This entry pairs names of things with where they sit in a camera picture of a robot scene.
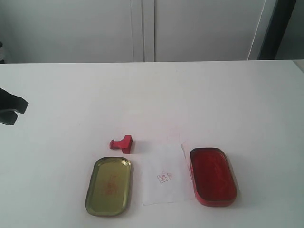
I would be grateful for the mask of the red rubber stamp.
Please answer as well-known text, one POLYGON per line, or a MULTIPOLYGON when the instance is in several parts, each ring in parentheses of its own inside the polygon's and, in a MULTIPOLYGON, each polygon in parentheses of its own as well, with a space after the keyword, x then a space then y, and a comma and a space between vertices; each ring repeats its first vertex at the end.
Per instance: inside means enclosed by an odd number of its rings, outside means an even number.
POLYGON ((130 154, 133 138, 131 135, 125 135, 120 141, 111 140, 109 148, 111 150, 121 150, 123 154, 130 154))

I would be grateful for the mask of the red ink pad tin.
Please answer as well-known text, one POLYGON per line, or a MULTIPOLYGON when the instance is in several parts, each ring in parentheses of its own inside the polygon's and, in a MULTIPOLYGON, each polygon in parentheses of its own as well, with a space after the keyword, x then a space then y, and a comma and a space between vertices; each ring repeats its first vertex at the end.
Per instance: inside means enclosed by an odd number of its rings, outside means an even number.
POLYGON ((190 172, 197 201, 207 207, 230 206, 237 188, 225 153, 219 148, 194 148, 190 172))

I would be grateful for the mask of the gold metal tin lid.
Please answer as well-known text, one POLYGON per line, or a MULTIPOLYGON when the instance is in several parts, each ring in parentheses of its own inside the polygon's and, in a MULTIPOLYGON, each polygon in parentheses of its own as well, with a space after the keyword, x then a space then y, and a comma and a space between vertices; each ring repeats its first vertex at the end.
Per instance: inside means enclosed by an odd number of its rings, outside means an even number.
POLYGON ((132 164, 124 157, 103 157, 93 167, 85 209, 93 216, 117 216, 129 201, 132 164))

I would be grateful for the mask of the white paper sheet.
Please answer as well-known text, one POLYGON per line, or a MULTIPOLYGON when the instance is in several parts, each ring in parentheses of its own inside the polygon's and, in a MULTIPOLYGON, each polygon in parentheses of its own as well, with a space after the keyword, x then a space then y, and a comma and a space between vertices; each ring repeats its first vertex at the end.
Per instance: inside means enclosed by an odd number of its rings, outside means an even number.
POLYGON ((180 144, 146 142, 142 155, 143 205, 194 199, 190 170, 180 144))

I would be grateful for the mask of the dark vertical post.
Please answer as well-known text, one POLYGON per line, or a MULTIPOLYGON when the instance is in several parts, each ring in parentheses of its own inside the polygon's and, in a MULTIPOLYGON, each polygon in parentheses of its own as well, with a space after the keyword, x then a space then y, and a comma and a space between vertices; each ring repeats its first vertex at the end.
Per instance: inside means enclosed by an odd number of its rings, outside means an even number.
POLYGON ((277 0, 258 60, 304 58, 304 0, 277 0))

